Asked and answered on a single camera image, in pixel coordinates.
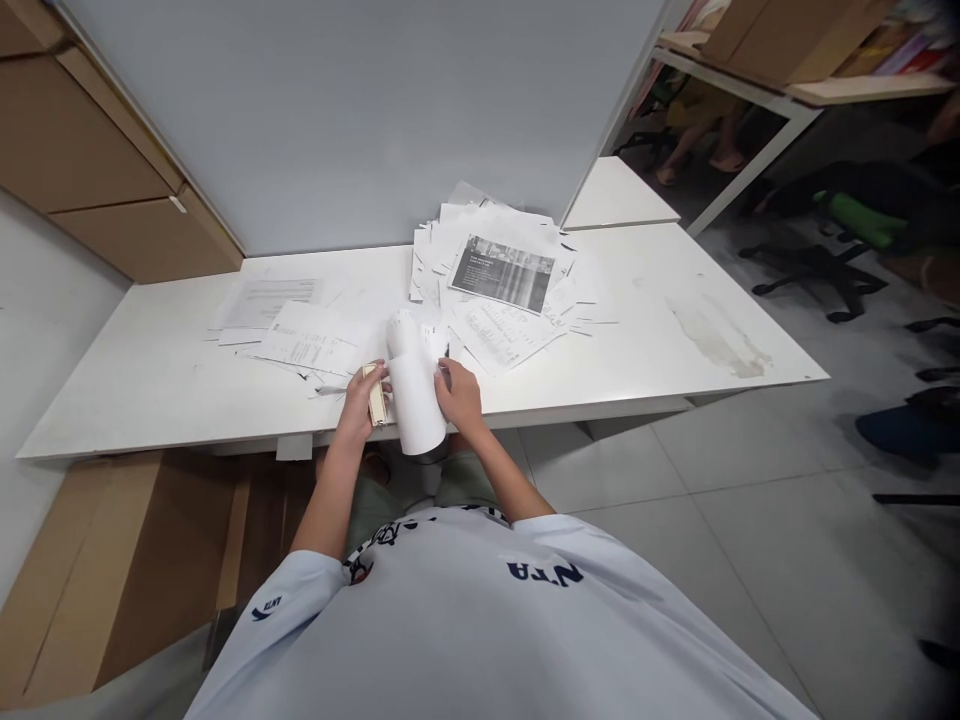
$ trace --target green object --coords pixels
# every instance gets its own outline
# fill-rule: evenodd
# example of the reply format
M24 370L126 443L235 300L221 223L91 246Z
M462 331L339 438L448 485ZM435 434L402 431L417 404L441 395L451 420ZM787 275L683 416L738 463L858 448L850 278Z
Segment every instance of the green object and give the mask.
M823 211L832 220L874 250L889 248L897 239L897 235L907 227L907 221L903 218L895 218L871 210L846 193L836 193L828 203L824 204L826 196L826 191L818 192L813 199L821 204Z

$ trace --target bare feet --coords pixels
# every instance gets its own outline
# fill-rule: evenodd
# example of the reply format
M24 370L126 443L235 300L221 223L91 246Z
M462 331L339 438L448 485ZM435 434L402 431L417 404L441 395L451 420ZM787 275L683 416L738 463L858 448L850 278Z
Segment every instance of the bare feet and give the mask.
M738 150L723 156L714 155L710 158L710 167L716 168L722 173L738 173L743 170L743 166L746 164L747 159Z
M670 187L677 184L677 171L673 168L663 167L657 170L657 182L664 187Z

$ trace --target stack of papers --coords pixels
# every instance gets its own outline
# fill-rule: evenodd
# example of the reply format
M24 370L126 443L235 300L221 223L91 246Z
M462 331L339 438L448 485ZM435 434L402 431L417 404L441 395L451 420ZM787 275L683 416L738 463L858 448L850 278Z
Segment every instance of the stack of papers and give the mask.
M463 182L414 231L409 297L439 313L494 376L568 331L592 336L617 322L592 258L551 218Z

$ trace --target cardboard box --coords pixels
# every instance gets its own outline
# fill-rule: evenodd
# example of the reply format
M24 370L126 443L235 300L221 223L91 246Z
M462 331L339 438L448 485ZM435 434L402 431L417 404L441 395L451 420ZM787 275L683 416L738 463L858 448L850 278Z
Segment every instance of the cardboard box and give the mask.
M860 47L843 61L834 77L869 75L920 29L919 25L898 20L884 22L874 30Z
M0 613L0 708L92 692L210 621L235 465L166 450L70 468Z
M733 0L702 57L774 87L829 77L895 0Z
M53 57L0 61L0 185L43 212L166 197L170 188Z
M290 552L315 485L313 463L277 463L264 455L242 462L204 670L213 667L250 598Z
M41 0L0 0L0 58L45 52L64 38Z
M52 213L50 219L139 283L234 272L243 262L189 185L172 197Z
M164 182L177 189L183 185L184 177L156 141L153 133L140 121L139 116L130 108L121 93L114 88L100 68L87 52L78 46L72 46L56 54L59 62L71 77L82 87L100 109L107 114L144 159L159 173Z

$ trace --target table leg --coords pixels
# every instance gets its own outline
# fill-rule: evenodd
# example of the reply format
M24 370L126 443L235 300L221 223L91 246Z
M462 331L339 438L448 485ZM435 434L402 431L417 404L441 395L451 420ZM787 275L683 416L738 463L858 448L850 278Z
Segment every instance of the table leg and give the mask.
M787 121L787 124L780 129L780 132L771 138L763 150L758 152L753 160L747 163L747 166L733 177L727 187L723 189L723 192L717 195L714 201L707 206L707 209L700 213L699 217L690 224L690 227L687 228L687 233L691 237L699 235L707 225L716 220L717 215L723 212L723 210L736 199L737 195L756 180L760 176L760 173L766 170L770 163L772 163L780 153L786 150L790 146L790 143L796 140L800 133L806 130L822 112L815 108L804 108L804 110L806 110L806 112L798 112L794 117L791 117Z

